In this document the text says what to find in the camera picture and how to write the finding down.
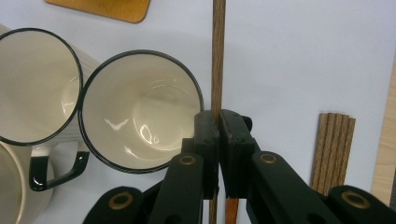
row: mug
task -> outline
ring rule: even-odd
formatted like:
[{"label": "mug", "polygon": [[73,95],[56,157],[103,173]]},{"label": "mug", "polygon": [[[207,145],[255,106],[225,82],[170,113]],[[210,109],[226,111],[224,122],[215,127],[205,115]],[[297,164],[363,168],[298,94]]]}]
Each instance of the mug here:
[{"label": "mug", "polygon": [[[0,142],[0,218],[2,223],[32,223],[47,207],[52,189],[36,192],[29,188],[31,147]],[[49,163],[49,178],[53,178]]]},{"label": "mug", "polygon": [[141,49],[102,63],[84,86],[83,138],[104,164],[143,174],[166,167],[191,138],[203,97],[192,73],[164,53]]},{"label": "mug", "polygon": [[[36,28],[0,35],[0,141],[32,148],[30,187],[51,189],[85,169],[86,148],[75,116],[83,80],[76,53],[59,36]],[[52,148],[78,141],[73,168],[47,179]]]}]

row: wooden edge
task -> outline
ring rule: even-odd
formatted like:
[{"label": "wooden edge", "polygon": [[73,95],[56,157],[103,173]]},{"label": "wooden edge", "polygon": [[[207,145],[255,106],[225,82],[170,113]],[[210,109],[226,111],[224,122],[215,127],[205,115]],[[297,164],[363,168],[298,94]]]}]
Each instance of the wooden edge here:
[{"label": "wooden edge", "polygon": [[346,131],[346,144],[341,160],[340,175],[338,176],[338,184],[337,184],[338,186],[344,185],[344,180],[347,175],[347,164],[349,161],[350,148],[352,146],[352,138],[353,138],[353,132],[355,130],[355,123],[356,123],[355,119],[353,118],[348,119],[347,131]]},{"label": "wooden edge", "polygon": [[324,139],[326,137],[327,120],[328,120],[328,114],[321,113],[319,115],[318,138],[315,149],[314,168],[311,178],[311,188],[314,190],[318,190],[320,165],[323,157],[323,146],[324,146]]},{"label": "wooden edge", "polygon": [[375,163],[371,193],[389,205],[396,168],[396,57],[389,83],[387,105]]},{"label": "wooden edge", "polygon": [[236,223],[238,217],[238,206],[239,199],[227,198],[225,201],[225,223],[233,224]]},{"label": "wooden edge", "polygon": [[329,157],[332,148],[332,136],[334,133],[334,124],[335,124],[335,114],[329,114],[329,120],[327,123],[327,130],[326,130],[326,137],[324,140],[324,147],[323,147],[323,154],[322,160],[320,164],[320,173],[319,173],[319,180],[318,180],[318,192],[327,195],[325,192],[326,186],[326,176],[329,164]]},{"label": "wooden edge", "polygon": [[150,0],[45,0],[45,2],[119,21],[139,23],[146,18]]},{"label": "wooden edge", "polygon": [[332,177],[332,186],[338,186],[339,182],[339,176],[341,175],[341,162],[344,155],[344,150],[346,148],[346,139],[347,139],[347,125],[349,122],[349,116],[348,115],[343,115],[342,116],[342,121],[341,121],[341,132],[340,136],[338,139],[338,146],[336,149],[336,155],[335,157],[337,160],[334,161],[334,169],[332,170],[333,172],[333,177]]},{"label": "wooden edge", "polygon": [[326,181],[324,185],[324,192],[327,195],[329,190],[333,187],[332,186],[332,179],[338,178],[338,174],[335,175],[333,172],[335,161],[341,158],[336,158],[338,144],[339,144],[339,136],[341,132],[341,121],[342,121],[342,114],[335,114],[335,121],[334,121],[334,132],[332,135],[332,145],[329,152],[329,162],[327,164],[327,174],[326,174]]}]

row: mug rim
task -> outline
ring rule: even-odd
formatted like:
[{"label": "mug rim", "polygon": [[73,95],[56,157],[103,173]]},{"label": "mug rim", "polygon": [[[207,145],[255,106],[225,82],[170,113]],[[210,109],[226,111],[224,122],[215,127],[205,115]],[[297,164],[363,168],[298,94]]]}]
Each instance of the mug rim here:
[{"label": "mug rim", "polygon": [[20,29],[15,29],[15,30],[11,30],[8,31],[2,35],[0,35],[0,41],[9,36],[9,35],[13,35],[16,33],[20,33],[20,32],[28,32],[28,31],[34,31],[34,32],[39,32],[39,33],[44,33],[47,35],[51,35],[55,38],[57,38],[59,41],[61,41],[66,47],[67,49],[70,51],[70,53],[72,54],[75,62],[76,62],[76,66],[78,68],[78,80],[79,80],[79,85],[78,85],[78,98],[76,101],[76,106],[73,109],[72,113],[70,114],[69,118],[67,118],[67,120],[64,122],[64,124],[58,129],[56,130],[54,133],[50,134],[49,136],[36,140],[36,141],[32,141],[32,142],[21,142],[21,141],[14,141],[8,138],[5,138],[3,136],[0,135],[0,141],[5,142],[7,144],[11,144],[13,146],[19,146],[19,147],[31,147],[31,146],[35,146],[35,145],[39,145],[42,144],[44,142],[47,142],[48,140],[50,140],[51,138],[55,137],[58,133],[60,133],[61,131],[64,130],[64,128],[66,128],[66,126],[73,120],[74,116],[77,114],[77,112],[79,111],[80,105],[81,105],[81,95],[82,95],[82,89],[83,89],[83,74],[82,74],[82,68],[81,68],[81,63],[78,59],[77,54],[74,52],[74,50],[72,49],[72,47],[60,36],[56,35],[55,33],[48,31],[48,30],[44,30],[44,29],[40,29],[40,28],[35,28],[35,27],[27,27],[27,28],[20,28]]},{"label": "mug rim", "polygon": [[147,55],[154,55],[154,56],[158,56],[158,57],[162,57],[166,60],[169,60],[172,63],[175,63],[177,66],[179,66],[181,69],[183,69],[183,71],[189,76],[189,78],[191,79],[192,83],[195,86],[195,89],[197,90],[198,93],[198,97],[199,97],[199,101],[200,101],[200,111],[204,110],[204,99],[202,96],[202,92],[201,89],[198,85],[198,81],[196,80],[195,76],[192,74],[192,72],[187,68],[186,65],[184,65],[182,62],[180,62],[179,60],[175,59],[174,57],[156,51],[156,50],[151,50],[151,49],[134,49],[134,50],[128,50],[128,51],[124,51],[123,53],[119,53],[109,59],[107,59],[105,62],[101,63],[94,71],[93,73],[90,75],[90,77],[88,78],[87,82],[84,85],[84,88],[82,90],[82,95],[81,95],[81,104],[80,104],[80,108],[78,111],[78,124],[79,124],[79,128],[81,131],[81,135],[82,138],[84,139],[85,144],[87,145],[87,147],[90,149],[91,153],[97,158],[99,159],[102,163],[104,163],[105,165],[118,170],[118,171],[122,171],[124,173],[129,173],[129,174],[147,174],[147,173],[154,173],[157,171],[160,171],[161,169],[164,169],[165,167],[167,167],[169,165],[169,162],[166,162],[164,164],[161,164],[159,166],[155,166],[152,168],[145,168],[145,169],[138,169],[138,168],[128,168],[119,164],[116,164],[113,161],[110,161],[109,159],[107,159],[105,156],[103,156],[99,150],[97,150],[95,148],[95,146],[93,145],[92,141],[90,140],[90,137],[87,135],[86,131],[85,131],[85,126],[84,126],[84,118],[82,116],[82,111],[83,111],[83,107],[84,107],[84,100],[85,100],[85,96],[87,94],[87,91],[89,89],[89,87],[91,86],[92,82],[94,81],[95,77],[100,74],[100,72],[107,67],[108,65],[110,65],[111,63],[115,62],[118,59],[127,57],[127,56],[131,56],[131,55],[142,55],[142,54],[147,54]]}]

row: mug handle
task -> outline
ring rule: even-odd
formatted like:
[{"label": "mug handle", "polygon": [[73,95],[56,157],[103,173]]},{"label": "mug handle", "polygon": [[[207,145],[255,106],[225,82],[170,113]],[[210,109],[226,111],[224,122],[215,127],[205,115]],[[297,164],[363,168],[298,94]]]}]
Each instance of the mug handle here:
[{"label": "mug handle", "polygon": [[78,152],[72,169],[64,175],[47,180],[47,168],[49,164],[50,151],[56,145],[57,144],[46,144],[33,148],[29,170],[30,189],[34,191],[52,189],[78,177],[84,172],[88,163],[90,151],[83,142],[78,142]]}]

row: wooden stick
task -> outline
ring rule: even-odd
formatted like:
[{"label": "wooden stick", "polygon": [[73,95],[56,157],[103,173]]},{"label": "wooden stick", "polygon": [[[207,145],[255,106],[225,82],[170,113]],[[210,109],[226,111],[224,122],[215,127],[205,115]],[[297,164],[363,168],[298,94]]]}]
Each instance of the wooden stick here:
[{"label": "wooden stick", "polygon": [[[222,76],[224,58],[225,0],[213,1],[213,34],[212,34],[212,112],[219,126],[221,111]],[[209,223],[216,224],[218,196],[209,201]]]},{"label": "wooden stick", "polygon": [[338,180],[340,179],[341,175],[341,162],[344,155],[344,149],[346,147],[348,121],[349,116],[342,115],[341,132],[338,139],[338,146],[335,152],[334,168],[332,171],[332,187],[338,186]]},{"label": "wooden stick", "polygon": [[324,139],[326,138],[327,120],[328,120],[327,114],[322,113],[319,115],[318,138],[317,138],[317,146],[315,149],[314,169],[311,180],[311,188],[314,190],[318,190],[320,165],[323,157]]},{"label": "wooden stick", "polygon": [[347,175],[347,162],[349,160],[349,152],[350,152],[350,147],[352,145],[352,137],[353,137],[353,132],[355,130],[355,119],[349,119],[348,125],[347,125],[347,133],[346,133],[346,146],[344,148],[344,154],[343,158],[341,161],[341,173],[338,178],[338,185],[344,185],[344,180]]},{"label": "wooden stick", "polygon": [[239,199],[228,198],[225,201],[225,223],[234,224],[238,217]]},{"label": "wooden stick", "polygon": [[338,139],[340,136],[341,132],[341,121],[342,121],[343,115],[342,114],[335,114],[335,121],[334,121],[334,132],[332,134],[332,145],[330,147],[329,151],[329,158],[328,158],[328,163],[327,163],[327,173],[325,175],[325,182],[324,182],[324,190],[323,192],[325,195],[329,192],[329,190],[332,188],[332,174],[334,170],[334,161],[335,161],[335,155],[336,151],[338,148]]},{"label": "wooden stick", "polygon": [[329,163],[330,150],[332,148],[332,135],[334,132],[335,114],[329,114],[329,120],[326,129],[326,138],[324,140],[323,154],[320,165],[320,173],[318,180],[318,192],[326,194],[324,186],[326,185],[326,174]]},{"label": "wooden stick", "polygon": [[320,114],[311,188],[327,195],[344,184],[355,119],[342,114]]}]

